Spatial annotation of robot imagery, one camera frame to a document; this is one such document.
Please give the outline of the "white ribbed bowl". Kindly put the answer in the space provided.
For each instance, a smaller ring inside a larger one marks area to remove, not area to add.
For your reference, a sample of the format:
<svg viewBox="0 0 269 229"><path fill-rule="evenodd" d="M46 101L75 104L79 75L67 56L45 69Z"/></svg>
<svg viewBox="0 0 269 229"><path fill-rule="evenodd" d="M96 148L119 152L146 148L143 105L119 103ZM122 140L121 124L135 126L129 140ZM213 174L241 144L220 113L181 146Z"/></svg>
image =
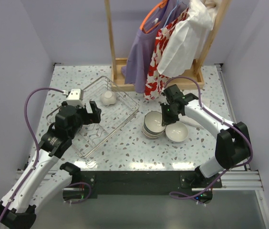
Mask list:
<svg viewBox="0 0 269 229"><path fill-rule="evenodd" d="M176 122L166 126L166 136L173 142L183 142L187 139L189 131L187 126L182 122Z"/></svg>

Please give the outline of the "teal and white bowl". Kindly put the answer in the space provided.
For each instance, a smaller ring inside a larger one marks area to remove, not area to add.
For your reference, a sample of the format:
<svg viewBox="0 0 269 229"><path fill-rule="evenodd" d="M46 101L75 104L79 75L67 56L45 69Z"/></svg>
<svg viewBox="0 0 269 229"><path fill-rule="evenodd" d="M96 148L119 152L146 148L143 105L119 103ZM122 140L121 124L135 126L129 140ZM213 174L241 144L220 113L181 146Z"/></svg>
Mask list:
<svg viewBox="0 0 269 229"><path fill-rule="evenodd" d="M158 111L151 111L147 113L143 121L144 129L151 134L159 134L165 130L165 126L162 126L162 114Z"/></svg>

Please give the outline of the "beige bowl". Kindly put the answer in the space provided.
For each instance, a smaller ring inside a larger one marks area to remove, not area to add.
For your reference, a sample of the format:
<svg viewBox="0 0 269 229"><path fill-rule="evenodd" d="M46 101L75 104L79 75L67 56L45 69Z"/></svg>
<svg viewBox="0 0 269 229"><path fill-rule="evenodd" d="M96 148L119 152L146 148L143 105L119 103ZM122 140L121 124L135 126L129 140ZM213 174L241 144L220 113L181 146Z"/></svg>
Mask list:
<svg viewBox="0 0 269 229"><path fill-rule="evenodd" d="M148 136L157 136L163 133L163 132L160 132L160 133L152 134L152 133L147 132L145 129L143 129L142 131L144 135L148 135Z"/></svg>

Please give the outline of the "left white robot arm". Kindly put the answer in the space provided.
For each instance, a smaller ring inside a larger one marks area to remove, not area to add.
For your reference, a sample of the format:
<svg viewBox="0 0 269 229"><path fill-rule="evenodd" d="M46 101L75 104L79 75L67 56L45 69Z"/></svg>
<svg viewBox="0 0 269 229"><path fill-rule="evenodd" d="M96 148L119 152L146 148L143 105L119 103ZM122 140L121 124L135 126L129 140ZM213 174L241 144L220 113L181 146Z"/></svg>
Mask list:
<svg viewBox="0 0 269 229"><path fill-rule="evenodd" d="M72 140L83 125L98 124L101 109L96 102L89 102L92 112L85 105L72 106L63 102L55 115L54 123L41 137L33 160L24 170L12 189L0 199L0 224L10 229L29 229L37 218L38 204L31 199L50 169L72 145Z"/></svg>

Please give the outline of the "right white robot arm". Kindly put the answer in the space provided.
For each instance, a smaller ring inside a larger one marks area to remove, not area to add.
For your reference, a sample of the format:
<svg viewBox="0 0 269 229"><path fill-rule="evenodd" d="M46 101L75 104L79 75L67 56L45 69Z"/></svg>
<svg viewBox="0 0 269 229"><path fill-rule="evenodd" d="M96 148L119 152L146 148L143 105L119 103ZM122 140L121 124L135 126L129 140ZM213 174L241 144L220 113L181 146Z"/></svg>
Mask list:
<svg viewBox="0 0 269 229"><path fill-rule="evenodd" d="M233 123L205 106L201 98L192 93L184 95L177 85L163 90L167 103L161 103L162 125L179 120L179 115L198 122L216 139L215 153L207 162L196 169L195 184L206 187L211 177L223 170L233 168L251 157L252 146L248 128L243 122Z"/></svg>

